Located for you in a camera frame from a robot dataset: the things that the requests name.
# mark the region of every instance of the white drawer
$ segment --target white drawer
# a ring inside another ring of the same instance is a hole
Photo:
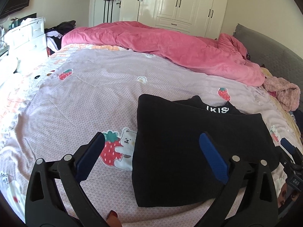
[[[189,32],[181,31],[181,30],[178,30],[178,29],[175,29],[175,28],[169,28],[169,27],[164,27],[164,26],[156,26],[156,28],[166,29],[166,30],[172,30],[172,31],[178,31],[178,32],[185,33],[185,34],[189,35]]]
[[[191,24],[176,21],[176,20],[173,20],[173,19],[161,18],[161,17],[157,17],[156,25],[157,26],[164,26],[164,27],[174,28],[174,29],[184,31],[184,32],[188,32],[188,33],[190,32],[190,29],[191,29]]]
[[[36,38],[44,34],[44,20],[30,24],[29,39]]]
[[[9,42],[10,43],[9,45],[10,46],[12,45],[12,48],[18,48],[20,45],[29,41],[28,34],[29,34],[29,28],[26,26],[15,30],[11,34],[10,37],[11,41]]]
[[[46,38],[45,34],[36,37],[29,42],[21,45],[20,47],[14,50],[14,53],[18,58],[23,58],[23,56],[28,56],[28,54],[32,54],[34,51],[41,51],[46,49]]]

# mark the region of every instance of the folded black t-shirt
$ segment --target folded black t-shirt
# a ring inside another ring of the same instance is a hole
[[[218,196],[218,181],[199,146],[207,131],[230,156],[279,165],[261,114],[219,114],[151,95],[141,95],[132,182],[138,206],[182,206]]]
[[[188,100],[181,100],[181,101],[175,101],[175,102],[184,104],[184,105],[188,105],[188,106],[192,106],[192,107],[205,109],[205,110],[208,110],[208,111],[214,112],[214,113],[243,114],[238,109],[236,109],[236,107],[234,107],[229,101],[227,103],[225,103],[225,105],[219,106],[219,107],[213,107],[213,106],[205,104],[201,100],[200,96],[194,96]]]

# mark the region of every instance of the blue clamp pad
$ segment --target blue clamp pad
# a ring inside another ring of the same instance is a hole
[[[83,145],[85,151],[79,158],[76,167],[75,179],[78,183],[85,181],[93,169],[105,145],[105,137],[98,132],[87,145]]]
[[[224,184],[227,184],[229,179],[228,165],[223,159],[223,157],[220,155],[220,153],[216,150],[215,146],[213,145],[212,141],[207,136],[207,134],[202,133],[200,135],[199,144],[216,179]]]
[[[296,148],[286,138],[282,138],[280,143],[291,155],[295,153]]]

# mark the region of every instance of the bear print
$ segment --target bear print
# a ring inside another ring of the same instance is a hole
[[[115,167],[125,170],[132,171],[132,157],[134,154],[134,144],[136,141],[137,134],[130,131],[128,128],[123,130],[123,134],[120,140],[120,144],[123,147],[116,147],[117,153],[123,154],[122,160],[115,160]]]

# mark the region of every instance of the white dresser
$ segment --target white dresser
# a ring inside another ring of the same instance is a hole
[[[227,0],[122,0],[120,21],[217,38]]]
[[[10,31],[5,42],[10,46],[9,54],[18,59],[17,72],[26,75],[48,57],[44,34],[45,18],[32,19]]]

